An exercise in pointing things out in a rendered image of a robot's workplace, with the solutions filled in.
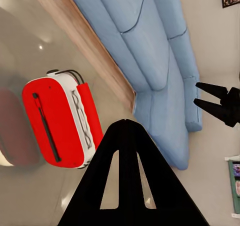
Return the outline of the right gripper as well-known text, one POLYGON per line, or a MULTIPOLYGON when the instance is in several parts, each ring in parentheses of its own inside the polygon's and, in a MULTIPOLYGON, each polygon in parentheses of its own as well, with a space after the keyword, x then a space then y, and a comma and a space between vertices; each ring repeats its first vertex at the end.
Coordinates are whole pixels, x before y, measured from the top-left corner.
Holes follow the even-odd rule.
POLYGON ((195 105, 232 128, 240 123, 240 89, 232 87, 228 93, 226 87, 217 85, 197 82, 195 86, 220 99, 220 104, 216 104, 196 98, 193 101, 195 105))

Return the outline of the radio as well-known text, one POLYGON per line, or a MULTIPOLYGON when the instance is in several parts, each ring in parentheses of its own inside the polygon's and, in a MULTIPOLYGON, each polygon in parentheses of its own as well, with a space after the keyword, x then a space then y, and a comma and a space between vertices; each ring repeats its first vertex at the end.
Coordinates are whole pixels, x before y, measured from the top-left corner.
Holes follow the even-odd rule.
POLYGON ((77 71, 54 69, 46 77, 29 81, 22 100, 39 149, 50 165, 89 166, 104 135, 88 84, 77 71))

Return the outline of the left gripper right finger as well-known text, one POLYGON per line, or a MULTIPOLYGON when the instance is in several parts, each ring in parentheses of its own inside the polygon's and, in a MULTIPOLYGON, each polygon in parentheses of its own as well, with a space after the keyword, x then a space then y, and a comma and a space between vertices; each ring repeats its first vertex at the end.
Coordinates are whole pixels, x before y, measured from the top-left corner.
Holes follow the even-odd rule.
POLYGON ((133 226, 210 226, 144 127, 125 126, 133 226), (137 153, 156 209, 145 206, 137 153))

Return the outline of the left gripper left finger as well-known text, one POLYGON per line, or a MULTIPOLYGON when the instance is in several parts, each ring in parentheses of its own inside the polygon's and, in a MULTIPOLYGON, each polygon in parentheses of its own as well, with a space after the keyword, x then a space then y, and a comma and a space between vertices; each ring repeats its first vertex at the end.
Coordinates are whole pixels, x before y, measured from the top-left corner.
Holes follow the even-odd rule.
POLYGON ((58 226, 134 226, 125 119, 109 126, 58 226), (100 209, 119 150, 118 208, 100 209))

